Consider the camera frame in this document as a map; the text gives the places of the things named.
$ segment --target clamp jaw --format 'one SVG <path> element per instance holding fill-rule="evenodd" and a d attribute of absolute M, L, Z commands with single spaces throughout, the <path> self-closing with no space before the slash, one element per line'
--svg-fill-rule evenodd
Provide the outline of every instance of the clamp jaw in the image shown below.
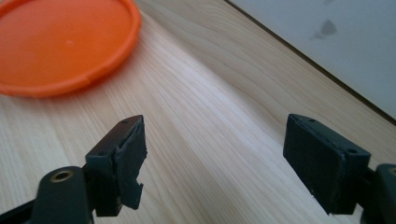
<path fill-rule="evenodd" d="M 86 164 L 45 175 L 35 200 L 0 216 L 3 223 L 93 223 L 116 217 L 122 205 L 137 209 L 143 184 L 136 179 L 147 157 L 143 116 L 120 121 L 85 157 Z"/>
<path fill-rule="evenodd" d="M 290 114 L 283 156 L 327 214 L 396 223 L 396 165 L 368 167 L 371 154 L 317 120 Z"/>

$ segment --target light wood surface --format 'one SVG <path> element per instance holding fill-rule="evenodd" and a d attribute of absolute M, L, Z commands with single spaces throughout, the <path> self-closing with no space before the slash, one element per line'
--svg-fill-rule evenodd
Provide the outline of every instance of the light wood surface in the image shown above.
<path fill-rule="evenodd" d="M 360 207 L 328 217 L 283 158 L 287 115 L 371 151 L 372 168 L 396 162 L 394 125 L 223 1 L 136 3 L 140 39 L 113 76 L 60 97 L 0 96 L 0 213 L 143 114 L 140 207 L 96 223 L 359 223 Z"/>

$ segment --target white wall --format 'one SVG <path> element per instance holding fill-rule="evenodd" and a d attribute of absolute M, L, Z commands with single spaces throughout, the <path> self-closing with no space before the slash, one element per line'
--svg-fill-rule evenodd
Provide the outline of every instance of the white wall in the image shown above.
<path fill-rule="evenodd" d="M 231 0 L 396 119 L 395 0 Z"/>

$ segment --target wood grain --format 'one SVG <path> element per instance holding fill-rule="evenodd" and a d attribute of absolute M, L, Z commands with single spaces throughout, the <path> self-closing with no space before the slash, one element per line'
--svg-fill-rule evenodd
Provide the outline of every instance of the wood grain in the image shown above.
<path fill-rule="evenodd" d="M 359 223 L 328 217 L 282 157 L 289 113 L 320 120 L 396 162 L 396 128 L 222 1 L 136 1 L 139 42 L 92 87 L 0 96 L 0 213 L 121 119 L 143 114 L 141 205 L 96 223 Z"/>

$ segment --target orange lid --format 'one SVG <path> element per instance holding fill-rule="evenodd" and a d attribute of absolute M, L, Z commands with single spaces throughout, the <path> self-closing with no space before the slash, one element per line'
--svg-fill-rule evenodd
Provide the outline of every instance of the orange lid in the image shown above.
<path fill-rule="evenodd" d="M 127 58 L 140 24 L 131 0 L 6 0 L 0 93 L 46 97 L 87 86 Z"/>

